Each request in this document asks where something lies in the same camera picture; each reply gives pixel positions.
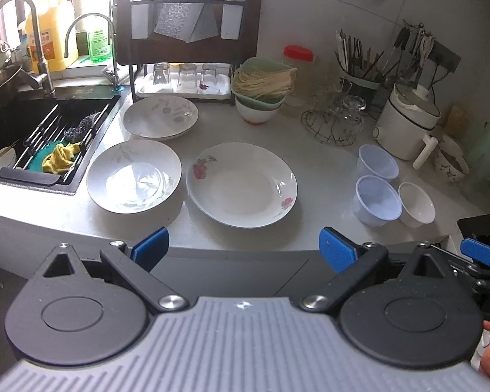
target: green plastic basket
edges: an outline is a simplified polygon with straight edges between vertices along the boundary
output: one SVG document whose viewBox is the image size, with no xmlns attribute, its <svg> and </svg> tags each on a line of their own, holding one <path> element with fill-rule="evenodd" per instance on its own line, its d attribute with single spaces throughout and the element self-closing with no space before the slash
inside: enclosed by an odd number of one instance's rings
<svg viewBox="0 0 490 392">
<path fill-rule="evenodd" d="M 250 59 L 247 59 L 243 65 L 241 65 L 236 72 L 253 72 L 257 70 L 261 70 L 263 72 L 280 72 L 282 70 L 288 70 L 290 69 L 290 66 L 284 65 L 282 63 L 275 62 L 273 60 L 269 59 L 262 59 L 261 57 L 251 57 Z M 247 97 L 246 95 L 236 93 L 234 91 L 234 78 L 232 82 L 230 83 L 230 89 L 233 91 L 233 93 L 236 95 L 236 97 L 239 98 L 240 103 L 244 104 L 247 107 L 250 107 L 251 109 L 256 109 L 256 110 L 263 110 L 263 111 L 271 111 L 271 110 L 276 110 L 281 106 L 283 101 L 285 100 L 286 95 L 284 95 L 281 99 L 276 100 L 276 101 L 262 101 L 262 100 L 257 100 L 253 99 L 251 97 Z"/>
</svg>

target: chrome faucet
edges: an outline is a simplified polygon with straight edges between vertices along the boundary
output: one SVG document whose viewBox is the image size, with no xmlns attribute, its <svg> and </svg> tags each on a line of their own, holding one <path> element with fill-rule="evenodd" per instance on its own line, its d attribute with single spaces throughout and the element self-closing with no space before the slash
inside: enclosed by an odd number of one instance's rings
<svg viewBox="0 0 490 392">
<path fill-rule="evenodd" d="M 104 18 L 107 21 L 107 23 L 109 24 L 108 36 L 109 36 L 109 41 L 110 41 L 109 44 L 111 44 L 111 48 L 112 48 L 113 69 L 114 69 L 114 80 L 113 80 L 113 90 L 112 91 L 115 93 L 119 93 L 120 91 L 123 90 L 123 87 L 120 84 L 120 77 L 118 76 L 118 65 L 116 64 L 116 50 L 114 48 L 114 24 L 108 16 L 105 16 L 104 14 L 101 14 L 101 13 L 85 13 L 81 16 L 78 16 L 76 19 L 74 19 L 72 24 L 69 26 L 67 33 L 65 34 L 64 57 L 69 56 L 69 35 L 71 35 L 71 30 L 73 29 L 74 25 L 76 25 L 77 22 L 81 21 L 82 19 L 86 18 L 87 16 L 99 16 L 101 18 Z"/>
<path fill-rule="evenodd" d="M 0 0 L 0 9 L 12 0 Z M 53 82 L 51 81 L 51 76 L 49 75 L 49 66 L 47 65 L 47 60 L 44 57 L 44 52 L 42 49 L 42 40 L 40 38 L 40 27 L 38 25 L 38 14 L 37 7 L 35 6 L 33 0 L 20 0 L 26 2 L 31 8 L 32 20 L 33 20 L 33 34 L 34 34 L 34 45 L 37 48 L 37 59 L 38 59 L 38 75 L 31 75 L 28 73 L 23 73 L 22 78 L 28 85 L 32 88 L 39 88 L 40 86 L 44 89 L 45 96 L 54 95 Z"/>
</svg>

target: countertop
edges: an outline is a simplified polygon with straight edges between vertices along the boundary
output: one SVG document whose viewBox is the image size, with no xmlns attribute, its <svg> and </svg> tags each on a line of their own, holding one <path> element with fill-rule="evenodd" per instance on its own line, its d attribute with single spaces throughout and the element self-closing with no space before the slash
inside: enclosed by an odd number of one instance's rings
<svg viewBox="0 0 490 392">
<path fill-rule="evenodd" d="M 121 124 L 121 115 L 131 104 L 129 96 L 108 128 L 93 160 L 119 142 L 136 139 Z M 392 184 L 412 181 L 432 198 L 435 221 L 417 229 L 392 221 L 369 228 L 351 210 L 357 151 L 361 144 L 375 143 L 369 136 L 370 122 L 350 147 L 320 144 L 299 119 L 277 115 L 267 124 L 251 126 L 235 107 L 197 104 L 200 117 L 187 134 L 166 142 L 180 157 L 182 181 L 164 203 L 147 212 L 118 215 L 99 208 L 90 199 L 86 176 L 75 195 L 33 191 L 0 184 L 0 216 L 32 225 L 88 236 L 123 240 L 133 245 L 167 226 L 170 249 L 228 251 L 317 250 L 319 231 L 332 226 L 356 243 L 376 241 L 392 245 L 415 240 L 434 240 L 459 233 L 459 218 L 490 212 L 490 193 L 476 203 L 463 197 L 453 184 L 444 183 L 431 161 L 416 171 L 411 162 L 398 161 L 399 178 Z M 262 146 L 280 156 L 293 170 L 298 195 L 293 209 L 278 223 L 257 230 L 221 225 L 204 215 L 188 198 L 185 176 L 192 161 L 204 149 L 226 141 L 244 141 Z"/>
</svg>

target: gray ribbed plate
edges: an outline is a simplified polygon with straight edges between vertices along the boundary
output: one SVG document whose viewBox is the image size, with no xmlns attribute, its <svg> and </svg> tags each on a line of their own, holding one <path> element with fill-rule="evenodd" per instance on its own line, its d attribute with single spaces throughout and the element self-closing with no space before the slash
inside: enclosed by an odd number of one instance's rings
<svg viewBox="0 0 490 392">
<path fill-rule="evenodd" d="M 462 363 L 430 372 L 384 366 L 349 345 L 328 316 L 288 298 L 200 298 L 159 316 L 143 340 L 104 364 L 21 361 L 0 378 L 0 392 L 114 391 L 486 392 L 490 382 Z"/>
</svg>

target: black sink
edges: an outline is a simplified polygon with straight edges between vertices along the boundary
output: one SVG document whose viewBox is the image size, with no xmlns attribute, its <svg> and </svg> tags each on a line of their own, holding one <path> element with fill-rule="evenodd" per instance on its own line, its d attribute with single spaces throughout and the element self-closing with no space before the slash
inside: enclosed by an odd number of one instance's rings
<svg viewBox="0 0 490 392">
<path fill-rule="evenodd" d="M 14 147 L 17 162 L 0 170 L 0 183 L 48 192 L 74 194 L 86 167 L 105 131 L 120 109 L 128 92 L 113 94 L 110 86 L 57 89 L 56 97 L 45 99 L 37 91 L 19 93 L 0 108 L 0 149 L 18 141 Z M 28 170 L 37 152 L 48 142 L 63 139 L 69 127 L 86 116 L 98 114 L 81 142 L 80 153 L 64 174 Z"/>
</svg>

